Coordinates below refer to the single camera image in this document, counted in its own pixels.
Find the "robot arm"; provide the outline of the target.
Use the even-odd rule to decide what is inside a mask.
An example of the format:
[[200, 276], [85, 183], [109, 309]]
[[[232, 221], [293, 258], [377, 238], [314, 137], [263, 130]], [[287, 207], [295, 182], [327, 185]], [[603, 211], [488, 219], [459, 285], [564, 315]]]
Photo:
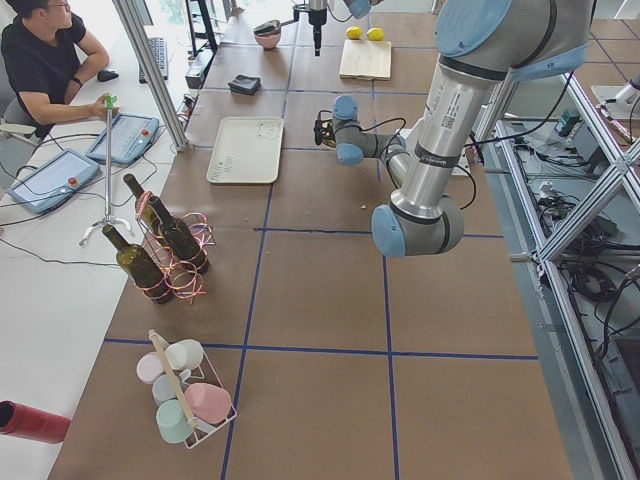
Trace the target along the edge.
[[377, 158], [397, 183], [372, 214], [383, 255], [441, 254], [459, 243], [464, 218], [444, 190], [486, 96], [507, 77], [547, 78], [581, 66], [594, 10], [592, 1], [448, 1], [436, 22], [439, 57], [414, 147], [398, 134], [366, 132], [347, 95], [336, 98], [331, 118], [316, 121], [316, 143], [334, 143], [342, 164]]
[[[343, 3], [349, 10], [349, 13], [360, 19], [369, 13], [378, 1], [368, 0], [344, 0]], [[327, 23], [329, 14], [329, 2], [327, 0], [311, 0], [295, 3], [292, 7], [293, 22], [300, 21], [302, 15], [307, 16], [307, 22], [312, 27], [314, 55], [319, 57], [322, 48], [322, 29]]]

